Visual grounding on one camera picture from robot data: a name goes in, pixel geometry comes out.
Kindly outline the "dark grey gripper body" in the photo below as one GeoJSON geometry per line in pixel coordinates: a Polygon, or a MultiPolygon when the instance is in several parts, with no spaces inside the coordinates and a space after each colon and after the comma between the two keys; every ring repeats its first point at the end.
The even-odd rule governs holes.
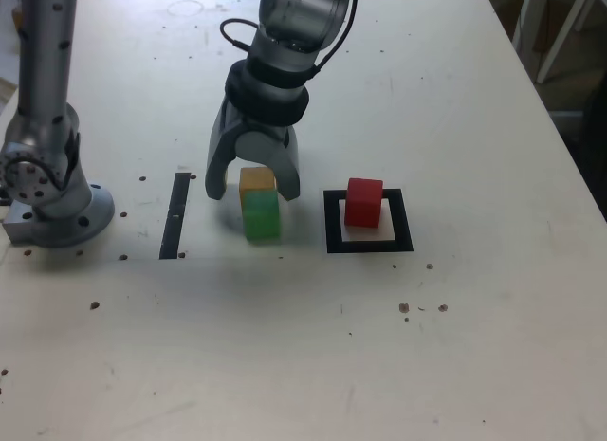
{"type": "Polygon", "coordinates": [[[259,132],[279,140],[285,147],[295,141],[295,130],[292,126],[281,127],[269,125],[252,119],[238,110],[230,101],[222,103],[222,137],[235,140],[247,132],[259,132]]]}

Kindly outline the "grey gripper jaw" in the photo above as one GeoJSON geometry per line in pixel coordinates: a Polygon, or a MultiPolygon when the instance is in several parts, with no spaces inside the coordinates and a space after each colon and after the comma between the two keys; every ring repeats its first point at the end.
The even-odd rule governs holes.
{"type": "Polygon", "coordinates": [[[300,196],[298,142],[293,127],[285,129],[282,140],[258,131],[242,134],[236,140],[236,155],[268,167],[274,174],[277,191],[285,200],[300,196]]]}
{"type": "Polygon", "coordinates": [[[210,199],[221,199],[226,192],[228,167],[236,159],[235,140],[222,137],[221,104],[212,127],[205,173],[205,188],[210,199]]]}

